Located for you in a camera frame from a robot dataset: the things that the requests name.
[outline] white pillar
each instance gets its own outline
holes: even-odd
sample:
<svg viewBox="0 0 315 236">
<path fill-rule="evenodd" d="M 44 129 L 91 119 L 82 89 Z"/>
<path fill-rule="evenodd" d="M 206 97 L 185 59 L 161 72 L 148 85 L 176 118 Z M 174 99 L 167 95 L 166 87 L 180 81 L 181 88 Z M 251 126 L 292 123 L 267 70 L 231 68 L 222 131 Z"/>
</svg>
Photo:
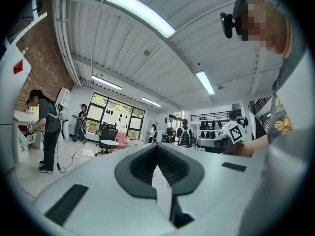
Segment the white pillar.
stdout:
<svg viewBox="0 0 315 236">
<path fill-rule="evenodd" d="M 252 126 L 251 126 L 251 118 L 250 118 L 250 111 L 248 107 L 248 100 L 243 99 L 241 101 L 241 112 L 242 116 L 246 117 L 248 121 L 248 125 L 245 126 L 246 129 L 246 141 L 252 140 Z"/>
</svg>

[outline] ceiling pipe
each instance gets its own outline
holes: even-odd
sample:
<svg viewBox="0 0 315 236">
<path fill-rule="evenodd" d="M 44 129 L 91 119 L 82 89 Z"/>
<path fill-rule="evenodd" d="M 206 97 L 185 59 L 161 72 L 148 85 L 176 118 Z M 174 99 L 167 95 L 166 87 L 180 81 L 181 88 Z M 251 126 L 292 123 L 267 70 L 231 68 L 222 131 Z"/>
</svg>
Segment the ceiling pipe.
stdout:
<svg viewBox="0 0 315 236">
<path fill-rule="evenodd" d="M 78 85 L 77 78 L 75 77 L 75 74 L 72 70 L 72 68 L 69 66 L 70 60 L 68 59 L 66 53 L 65 53 L 65 44 L 63 41 L 63 32 L 62 32 L 62 27 L 61 27 L 61 14 L 60 14 L 60 0 L 55 0 L 55 16 L 54 16 L 54 25 L 55 25 L 55 32 L 56 32 L 56 39 L 57 39 L 57 44 L 59 47 L 59 50 L 62 55 L 62 59 L 64 61 L 65 67 L 67 68 L 71 79 Z"/>
<path fill-rule="evenodd" d="M 69 47 L 69 40 L 68 40 L 68 34 L 67 34 L 67 25 L 66 25 L 66 3 L 67 0 L 62 0 L 62 5 L 61 5 L 61 25 L 62 25 L 62 32 L 63 32 L 63 40 L 64 40 L 64 45 L 65 45 L 65 53 L 67 53 L 67 57 L 69 59 L 69 66 L 71 67 L 74 76 L 76 78 L 76 83 L 77 85 L 81 86 L 81 82 L 78 76 L 78 73 L 76 71 L 76 68 L 74 66 L 74 62 L 72 59 L 72 54 L 71 54 L 71 50 Z"/>
</svg>

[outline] person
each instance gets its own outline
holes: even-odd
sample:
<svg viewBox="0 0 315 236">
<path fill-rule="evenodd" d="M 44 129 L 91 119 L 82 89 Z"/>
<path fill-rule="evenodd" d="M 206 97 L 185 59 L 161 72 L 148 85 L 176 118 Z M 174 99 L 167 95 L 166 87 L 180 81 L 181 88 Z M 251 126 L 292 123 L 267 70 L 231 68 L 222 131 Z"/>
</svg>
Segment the person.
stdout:
<svg viewBox="0 0 315 236">
<path fill-rule="evenodd" d="M 32 90 L 27 103 L 31 106 L 39 106 L 38 122 L 33 126 L 33 130 L 41 130 L 45 126 L 44 132 L 44 160 L 40 161 L 40 172 L 51 173 L 54 170 L 55 148 L 60 134 L 59 110 L 54 101 L 46 97 L 41 90 Z"/>
<path fill-rule="evenodd" d="M 79 113 L 79 115 L 75 116 L 75 118 L 77 119 L 77 123 L 74 128 L 74 137 L 72 138 L 72 140 L 74 142 L 78 141 L 78 136 L 79 136 L 79 140 L 85 143 L 87 139 L 85 138 L 84 133 L 82 131 L 82 124 L 86 115 L 87 105 L 81 104 L 80 106 L 81 106 L 81 112 Z"/>
<path fill-rule="evenodd" d="M 235 110 L 231 110 L 228 113 L 228 116 L 229 116 L 230 122 L 225 124 L 222 127 L 221 131 L 226 133 L 228 131 L 228 129 L 230 129 L 232 127 L 235 127 L 235 126 L 238 126 L 240 131 L 241 131 L 241 134 L 242 134 L 242 138 L 240 139 L 240 141 L 246 141 L 246 133 L 245 133 L 244 127 L 236 122 L 236 119 L 237 119 L 236 111 Z"/>
<path fill-rule="evenodd" d="M 282 55 L 283 65 L 272 85 L 273 96 L 268 132 L 259 139 L 238 143 L 234 155 L 251 157 L 258 148 L 293 129 L 290 117 L 276 92 L 285 83 L 307 50 L 307 43 L 291 15 L 282 14 L 266 0 L 237 0 L 233 10 L 236 30 L 242 40 Z"/>
<path fill-rule="evenodd" d="M 155 124 L 152 124 L 152 128 L 150 129 L 150 137 L 149 137 L 149 143 L 152 142 L 153 140 L 153 137 L 155 135 L 155 133 L 157 132 L 157 128 L 156 128 L 156 125 Z"/>
<path fill-rule="evenodd" d="M 183 130 L 187 131 L 189 129 L 189 131 L 188 131 L 189 132 L 189 137 L 190 137 L 190 139 L 192 139 L 192 130 L 190 128 L 188 128 L 187 123 L 188 123 L 187 120 L 183 119 L 183 121 L 182 121 L 183 126 L 181 128 L 178 128 L 177 132 L 176 132 L 176 136 L 178 138 L 181 137 L 181 134 L 183 133 Z"/>
</svg>

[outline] vr headset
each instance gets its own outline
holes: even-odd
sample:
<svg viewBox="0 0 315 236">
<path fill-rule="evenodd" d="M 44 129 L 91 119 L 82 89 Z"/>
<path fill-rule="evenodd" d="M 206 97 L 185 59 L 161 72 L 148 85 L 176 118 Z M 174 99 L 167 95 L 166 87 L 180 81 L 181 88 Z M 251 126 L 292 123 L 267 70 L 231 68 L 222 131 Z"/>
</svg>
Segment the vr headset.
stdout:
<svg viewBox="0 0 315 236">
<path fill-rule="evenodd" d="M 248 40 L 247 29 L 242 28 L 242 7 L 246 1 L 247 0 L 237 0 L 234 5 L 233 14 L 220 14 L 223 31 L 227 38 L 232 38 L 232 28 L 235 27 L 236 33 L 242 37 L 242 40 Z"/>
</svg>

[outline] fluorescent light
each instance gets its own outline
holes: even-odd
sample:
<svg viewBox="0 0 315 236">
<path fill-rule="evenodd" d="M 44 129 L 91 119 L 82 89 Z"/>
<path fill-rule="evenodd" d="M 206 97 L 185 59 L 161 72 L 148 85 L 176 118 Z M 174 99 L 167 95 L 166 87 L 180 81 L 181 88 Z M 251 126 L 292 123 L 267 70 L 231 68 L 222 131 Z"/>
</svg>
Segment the fluorescent light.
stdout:
<svg viewBox="0 0 315 236">
<path fill-rule="evenodd" d="M 207 90 L 208 94 L 210 94 L 210 95 L 215 94 L 205 72 L 200 71 L 200 72 L 197 72 L 196 75 L 197 75 L 198 79 L 201 81 L 201 83 L 203 84 L 203 86 L 205 87 L 205 89 Z"/>
<path fill-rule="evenodd" d="M 109 81 L 103 80 L 103 79 L 101 79 L 101 78 L 99 78 L 99 77 L 96 77 L 96 76 L 94 76 L 94 75 L 92 75 L 92 79 L 97 80 L 97 81 L 100 81 L 100 82 L 102 82 L 102 83 L 104 83 L 104 84 L 107 84 L 107 85 L 109 85 L 109 86 L 111 86 L 111 87 L 113 87 L 113 88 L 116 88 L 116 89 L 118 89 L 118 90 L 121 90 L 121 89 L 122 89 L 122 87 L 120 87 L 120 86 L 118 86 L 118 85 L 115 85 L 115 84 L 113 84 L 113 83 L 110 83 Z"/>
<path fill-rule="evenodd" d="M 141 100 L 145 100 L 145 101 L 147 101 L 147 102 L 150 102 L 150 103 L 152 103 L 153 105 L 156 105 L 156 106 L 158 106 L 158 107 L 161 107 L 162 105 L 160 105 L 160 104 L 158 104 L 158 103 L 155 103 L 155 102 L 153 102 L 153 101 L 151 101 L 151 100 L 148 100 L 148 99 L 146 99 L 146 98 L 142 98 Z"/>
<path fill-rule="evenodd" d="M 139 18 L 146 21 L 149 25 L 159 31 L 165 38 L 169 38 L 175 33 L 175 29 L 166 22 L 155 11 L 151 10 L 148 6 L 144 5 L 138 0 L 105 0 L 122 7 Z"/>
</svg>

